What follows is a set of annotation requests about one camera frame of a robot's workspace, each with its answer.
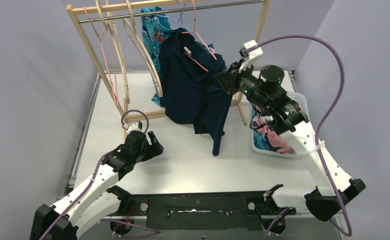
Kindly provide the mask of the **navy blue shorts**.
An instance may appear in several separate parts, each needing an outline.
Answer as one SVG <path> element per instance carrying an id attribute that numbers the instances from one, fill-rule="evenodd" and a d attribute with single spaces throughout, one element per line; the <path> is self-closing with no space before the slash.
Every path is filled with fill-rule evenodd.
<path id="1" fill-rule="evenodd" d="M 192 124 L 196 134 L 209 134 L 212 154 L 217 156 L 232 100 L 215 78 L 226 70 L 224 59 L 178 28 L 162 44 L 159 64 L 165 114 L 177 124 Z"/>

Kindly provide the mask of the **pink wire hanger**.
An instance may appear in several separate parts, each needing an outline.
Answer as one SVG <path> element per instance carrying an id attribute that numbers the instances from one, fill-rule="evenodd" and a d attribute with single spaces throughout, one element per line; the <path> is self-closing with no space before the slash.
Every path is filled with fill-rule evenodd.
<path id="1" fill-rule="evenodd" d="M 189 33 L 187 30 L 185 32 L 183 32 L 182 34 L 192 34 L 193 36 L 195 36 L 195 38 L 198 40 L 197 43 L 198 45 L 201 46 L 201 48 L 205 51 L 205 52 L 208 52 L 212 58 L 216 61 L 217 60 L 217 57 L 215 56 L 214 52 L 209 48 L 209 46 L 204 42 L 204 40 L 201 38 L 201 36 L 199 35 L 198 33 L 198 28 L 197 28 L 197 14 L 196 14 L 196 1 L 195 0 L 192 0 L 192 6 L 193 6 L 193 28 L 190 28 L 193 32 L 192 33 Z"/>
<path id="2" fill-rule="evenodd" d="M 107 61 L 107 57 L 106 57 L 106 53 L 105 53 L 105 48 L 104 48 L 104 45 L 103 45 L 103 37 L 105 35 L 105 32 L 108 31 L 108 29 L 106 27 L 103 27 L 102 32 L 99 33 L 96 30 L 96 27 L 94 26 L 94 24 L 92 23 L 92 20 L 91 20 L 91 18 L 89 16 L 89 13 L 87 12 L 86 6 L 83 6 L 83 9 L 84 9 L 84 12 L 85 12 L 85 14 L 87 16 L 87 19 L 89 20 L 89 23 L 91 24 L 91 26 L 93 28 L 93 31 L 95 32 L 95 35 L 97 36 L 97 38 L 99 40 L 99 44 L 100 44 L 101 51 L 102 51 L 102 56 L 103 56 L 105 67 L 106 67 L 106 76 L 107 76 L 107 79 L 108 79 L 108 82 L 109 82 L 109 86 L 111 87 L 111 91 L 112 91 L 111 98 L 112 98 L 115 106 L 118 108 L 119 107 L 118 91 L 114 88 L 114 83 L 117 83 L 117 81 L 116 81 L 117 80 L 116 79 L 116 72 L 114 71 L 114 73 L 113 73 L 113 76 L 114 76 L 114 80 L 113 80 L 113 77 L 111 76 L 110 69 L 108 67 L 108 61 Z"/>

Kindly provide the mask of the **pink floral shorts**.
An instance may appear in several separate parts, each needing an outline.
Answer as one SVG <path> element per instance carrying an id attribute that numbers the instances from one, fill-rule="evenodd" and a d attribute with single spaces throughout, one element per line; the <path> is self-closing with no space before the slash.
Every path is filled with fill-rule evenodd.
<path id="1" fill-rule="evenodd" d="M 279 154 L 293 154 L 293 148 L 269 125 L 265 125 L 264 129 L 264 138 L 267 142 L 268 151 L 272 151 Z"/>

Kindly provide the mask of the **teal fish print shorts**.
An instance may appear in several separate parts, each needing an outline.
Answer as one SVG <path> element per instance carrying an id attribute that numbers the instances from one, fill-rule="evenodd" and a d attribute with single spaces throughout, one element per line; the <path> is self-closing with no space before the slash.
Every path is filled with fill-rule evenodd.
<path id="1" fill-rule="evenodd" d="M 141 13 L 152 13 L 162 10 L 161 7 L 146 7 L 141 9 Z M 164 41 L 168 39 L 171 33 L 174 31 L 169 20 L 178 22 L 180 20 L 175 20 L 171 17 L 166 16 L 165 14 L 155 14 L 141 17 L 142 24 L 142 40 L 145 49 L 147 50 L 151 60 L 154 64 L 155 70 L 160 75 L 161 69 L 159 64 L 159 53 Z M 212 53 L 215 53 L 215 48 L 213 44 L 204 45 L 203 43 L 196 42 L 202 49 L 205 51 L 210 50 Z M 152 101 L 160 106 L 160 97 L 158 96 L 159 90 L 156 90 L 156 94 L 152 97 Z"/>

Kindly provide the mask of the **wooden hanger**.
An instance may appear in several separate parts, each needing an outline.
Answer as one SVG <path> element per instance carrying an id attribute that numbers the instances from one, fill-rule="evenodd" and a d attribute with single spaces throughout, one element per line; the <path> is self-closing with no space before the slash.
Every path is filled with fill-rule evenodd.
<path id="1" fill-rule="evenodd" d="M 122 74 L 124 96 L 126 97 L 129 94 L 128 81 L 127 81 L 127 75 L 126 75 L 126 67 L 124 64 L 124 56 L 122 53 L 122 47 L 121 47 L 119 35 L 117 33 L 117 28 L 115 26 L 114 20 L 106 20 L 106 18 L 104 17 L 104 14 L 102 12 L 102 4 L 100 3 L 100 1 L 96 0 L 95 5 L 97 8 L 97 12 L 101 18 L 101 22 L 102 22 L 103 26 L 108 29 L 113 67 L 115 68 L 115 65 L 116 65 L 115 60 L 118 59 L 118 63 L 119 63 L 119 66 L 121 69 L 121 74 Z M 117 81 L 117 83 L 114 83 L 114 88 L 118 91 L 118 80 L 116 80 L 116 81 Z"/>
<path id="2" fill-rule="evenodd" d="M 144 47 L 144 44 L 140 37 L 137 34 L 136 26 L 135 26 L 135 17 L 133 13 L 133 9 L 131 7 L 131 3 L 129 0 L 125 0 L 125 3 L 128 7 L 129 13 L 130 13 L 130 18 L 131 20 L 128 21 L 127 19 L 123 19 L 123 26 L 124 29 L 130 38 L 130 40 L 133 42 L 135 47 L 137 48 L 139 54 L 141 55 L 142 59 L 144 60 L 146 66 L 148 67 L 148 70 L 151 74 L 153 84 L 156 89 L 157 96 L 163 97 L 163 91 L 162 91 L 162 85 L 158 76 L 158 72 L 156 71 L 155 65 L 150 57 L 149 52 L 147 49 Z"/>

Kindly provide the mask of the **wooden hanger front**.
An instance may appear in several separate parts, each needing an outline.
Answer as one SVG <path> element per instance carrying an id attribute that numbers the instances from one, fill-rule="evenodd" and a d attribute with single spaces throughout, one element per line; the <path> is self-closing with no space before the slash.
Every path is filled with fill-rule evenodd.
<path id="1" fill-rule="evenodd" d="M 122 74 L 124 96 L 126 97 L 129 94 L 128 81 L 127 81 L 127 75 L 126 75 L 126 67 L 124 64 L 124 56 L 122 53 L 122 47 L 121 47 L 119 35 L 117 33 L 117 28 L 115 26 L 114 20 L 106 20 L 106 18 L 104 17 L 104 14 L 102 12 L 102 4 L 100 3 L 100 1 L 96 0 L 95 5 L 97 8 L 97 12 L 101 18 L 101 22 L 102 22 L 103 26 L 108 29 L 113 67 L 115 68 L 115 65 L 116 65 L 115 60 L 118 59 L 118 63 L 119 63 L 119 66 L 121 69 L 121 74 Z M 118 80 L 116 80 L 116 81 L 117 81 L 117 83 L 114 83 L 114 88 L 118 91 Z"/>

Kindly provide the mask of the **blue shark print shorts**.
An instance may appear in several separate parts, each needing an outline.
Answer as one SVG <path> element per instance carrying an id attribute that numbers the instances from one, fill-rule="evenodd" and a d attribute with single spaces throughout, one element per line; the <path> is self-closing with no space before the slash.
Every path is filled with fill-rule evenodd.
<path id="1" fill-rule="evenodd" d="M 260 150 L 268 150 L 267 142 L 264 138 L 264 129 L 265 122 L 261 119 L 261 116 L 257 112 L 256 105 L 253 103 L 252 105 L 252 114 L 251 114 L 251 122 L 250 129 L 253 131 L 253 144 L 254 148 Z"/>

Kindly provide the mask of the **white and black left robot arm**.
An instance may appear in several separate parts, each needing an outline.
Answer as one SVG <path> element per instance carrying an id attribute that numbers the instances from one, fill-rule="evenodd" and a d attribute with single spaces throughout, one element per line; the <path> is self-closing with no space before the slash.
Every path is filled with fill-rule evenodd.
<path id="1" fill-rule="evenodd" d="M 145 162 L 163 153 L 154 132 L 131 131 L 125 142 L 103 155 L 94 172 L 62 199 L 35 212 L 31 240 L 77 240 L 108 215 L 130 209 L 130 194 L 117 183 Z"/>

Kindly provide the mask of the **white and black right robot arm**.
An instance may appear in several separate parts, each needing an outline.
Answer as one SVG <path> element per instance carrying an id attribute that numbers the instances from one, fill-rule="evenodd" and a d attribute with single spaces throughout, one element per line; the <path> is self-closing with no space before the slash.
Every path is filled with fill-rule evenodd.
<path id="1" fill-rule="evenodd" d="M 239 66 L 234 62 L 228 70 L 215 74 L 220 86 L 229 95 L 241 92 L 259 108 L 259 115 L 272 118 L 268 124 L 292 147 L 316 184 L 314 188 L 276 185 L 265 193 L 266 211 L 275 214 L 285 207 L 304 209 L 320 221 L 330 220 L 366 188 L 365 183 L 346 173 L 324 142 L 315 139 L 308 115 L 281 86 L 285 74 L 280 67 L 266 65 L 254 76 L 252 66 L 244 70 Z"/>

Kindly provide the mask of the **white plastic basket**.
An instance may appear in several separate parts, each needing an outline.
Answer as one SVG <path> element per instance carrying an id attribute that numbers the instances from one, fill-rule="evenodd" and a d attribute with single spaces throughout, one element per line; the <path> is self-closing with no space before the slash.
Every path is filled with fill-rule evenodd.
<path id="1" fill-rule="evenodd" d="M 253 106 L 250 123 L 252 149 L 264 155 L 296 158 L 297 155 L 289 144 L 265 123 L 263 117 L 258 116 L 256 109 Z"/>

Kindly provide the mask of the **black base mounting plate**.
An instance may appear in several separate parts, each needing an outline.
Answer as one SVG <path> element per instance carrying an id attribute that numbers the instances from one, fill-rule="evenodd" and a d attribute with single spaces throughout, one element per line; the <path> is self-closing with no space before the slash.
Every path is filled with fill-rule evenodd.
<path id="1" fill-rule="evenodd" d="M 145 217 L 147 227 L 155 230 L 259 231 L 283 208 L 265 200 L 262 191 L 134 194 L 134 217 Z"/>

